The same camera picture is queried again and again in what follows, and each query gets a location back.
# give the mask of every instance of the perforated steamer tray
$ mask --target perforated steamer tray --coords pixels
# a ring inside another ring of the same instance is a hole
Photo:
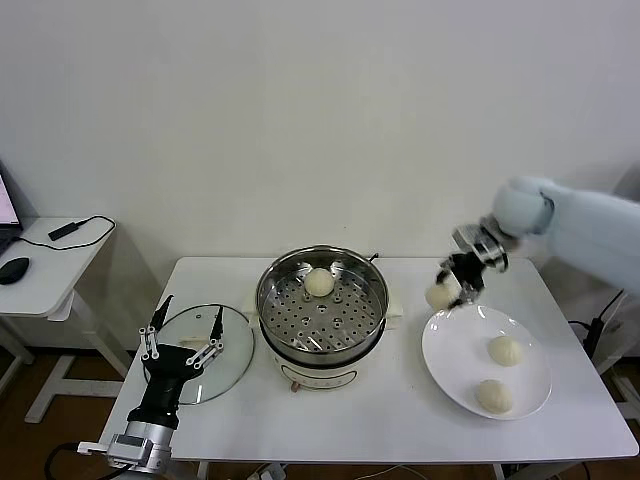
[[[304,277],[325,268],[336,282],[326,297],[305,291]],[[366,355],[384,329],[389,302],[378,269],[350,250],[314,246],[276,260],[262,275],[256,305],[263,334],[285,359],[335,368]]]

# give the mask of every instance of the electrical cord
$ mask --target electrical cord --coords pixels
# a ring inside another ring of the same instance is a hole
[[[56,458],[58,453],[60,453],[63,450],[76,453],[78,451],[78,445],[79,445],[78,442],[62,443],[58,445],[56,448],[54,448],[53,450],[51,450],[51,453],[47,457],[47,461],[44,462],[44,477],[47,480],[56,480],[56,478],[51,473],[51,465],[53,464],[53,460]],[[117,476],[129,470],[132,466],[133,465],[125,465],[124,467],[118,468],[113,472],[108,473],[107,475],[96,478],[95,480],[111,480],[112,478],[116,478]]]
[[[587,462],[582,462],[582,466],[584,467],[584,473],[587,474],[587,480],[591,480],[591,472],[589,471],[589,467],[587,467]]]
[[[609,303],[607,303],[607,306],[606,306],[606,307],[604,307],[604,308],[602,309],[602,312],[600,312],[600,315],[598,315],[598,317],[597,317],[597,318],[600,318],[600,319],[601,319],[601,318],[602,318],[602,315],[604,315],[605,313],[607,313],[607,310],[609,310],[609,308],[611,307],[611,305],[613,305],[613,302],[615,302],[615,301],[620,297],[620,295],[622,295],[622,293],[623,293],[623,292],[624,292],[624,290],[620,290],[618,293],[616,293],[616,296],[615,296],[615,297],[613,297]]]
[[[44,247],[44,248],[48,248],[49,250],[56,250],[58,252],[61,252],[61,251],[64,251],[64,250],[75,250],[76,248],[91,247],[92,245],[95,245],[96,243],[99,243],[103,238],[105,238],[107,235],[109,235],[113,231],[113,229],[116,228],[116,222],[114,222],[109,217],[105,217],[104,215],[94,215],[93,217],[89,217],[89,218],[87,218],[85,220],[81,220],[79,222],[71,222],[68,225],[65,225],[65,227],[71,227],[71,228],[73,228],[72,231],[75,231],[75,230],[78,229],[78,227],[81,227],[85,223],[87,223],[87,222],[89,222],[91,220],[95,220],[97,218],[101,218],[103,220],[106,220],[107,222],[110,223],[110,225],[109,225],[109,228],[107,229],[106,232],[104,232],[102,235],[100,235],[100,237],[98,237],[96,240],[94,240],[92,242],[89,242],[89,243],[83,243],[83,244],[80,244],[80,245],[69,245],[68,247],[56,247],[54,245],[49,245],[47,243],[34,242],[34,241],[29,240],[28,238],[24,238],[24,237],[13,237],[12,241],[14,241],[14,242],[22,241],[22,242],[28,243],[29,245],[33,245],[34,247]]]
[[[407,467],[406,465],[394,465],[393,467],[389,467],[386,470],[382,470],[381,472],[378,473],[372,473],[370,475],[363,475],[361,477],[357,477],[354,478],[353,480],[364,480],[365,478],[373,478],[373,477],[378,477],[380,475],[384,475],[385,473],[389,473],[392,470],[395,470],[396,468],[402,468],[403,470],[407,470],[408,472],[413,473],[416,477],[420,477],[422,480],[429,480],[427,477],[425,477],[424,475],[422,475],[420,472],[414,470],[411,467]]]
[[[600,315],[598,315],[596,318],[594,318],[591,321],[591,325],[589,325],[589,328],[587,329],[587,332],[588,332],[587,338],[585,338],[584,342],[582,342],[584,351],[586,352],[589,358],[593,358],[593,354],[596,351],[596,347],[598,346],[598,342],[600,341],[600,336],[602,335],[602,331],[604,330],[604,327],[607,325],[607,323],[609,323],[613,319],[615,314],[618,312],[618,309],[620,308],[621,303],[626,298],[626,295],[620,299],[620,301],[618,302],[618,305],[613,311],[613,314],[610,315],[606,321],[602,321],[602,317],[604,316],[605,313],[607,313],[609,308],[611,308],[611,306],[616,302],[616,300],[618,300],[621,297],[623,293],[624,293],[624,290],[620,290],[618,293],[616,293],[616,295],[602,309],[602,312],[600,312]]]

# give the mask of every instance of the table leg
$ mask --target table leg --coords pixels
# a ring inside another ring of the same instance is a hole
[[[618,402],[620,413],[627,420],[636,420],[640,422],[640,395],[635,389],[628,377],[613,377],[613,383],[620,391],[625,399],[624,402]]]
[[[126,377],[132,362],[131,355],[120,345],[109,328],[97,321],[93,310],[77,291],[74,291],[71,308],[78,315],[82,334],[123,378]]]
[[[198,463],[198,480],[208,480],[209,478],[209,462]]]
[[[536,463],[524,467],[507,480],[547,480],[580,462]]]
[[[11,355],[19,358],[23,363],[31,365],[33,355],[0,323],[0,346],[6,348]]]
[[[44,382],[40,393],[31,404],[31,408],[24,417],[27,423],[40,423],[42,417],[56,395],[74,395],[78,397],[117,398],[122,382],[106,380],[73,380],[64,378],[71,368],[75,357],[63,355]]]
[[[33,355],[0,323],[0,346],[4,347],[11,355],[16,357],[0,378],[0,394],[7,388],[13,377],[18,372],[20,365],[33,363]]]

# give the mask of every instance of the white wall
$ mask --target white wall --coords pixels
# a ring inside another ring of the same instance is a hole
[[[615,185],[640,151],[639,21],[634,1],[3,2],[0,158],[40,215],[117,218],[158,284],[183,255],[445,254],[509,176]]]

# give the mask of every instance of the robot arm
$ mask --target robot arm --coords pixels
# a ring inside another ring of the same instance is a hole
[[[463,254],[498,271],[506,270],[507,252],[525,235],[544,235],[554,256],[629,293],[640,293],[639,204],[572,190],[549,179],[516,177],[498,191],[491,216],[453,232]],[[452,257],[443,271],[461,276],[460,298],[473,300],[479,291],[470,288],[465,277],[481,275],[482,269],[460,268]]]
[[[140,329],[144,349],[141,360],[149,372],[149,383],[140,405],[127,416],[125,432],[114,435],[109,445],[81,442],[78,453],[104,454],[109,465],[120,471],[157,474],[166,470],[171,459],[171,438],[178,428],[176,412],[182,388],[187,381],[200,376],[224,348],[223,307],[213,322],[209,342],[200,350],[158,344],[157,334],[171,298],[155,312],[149,325]]]

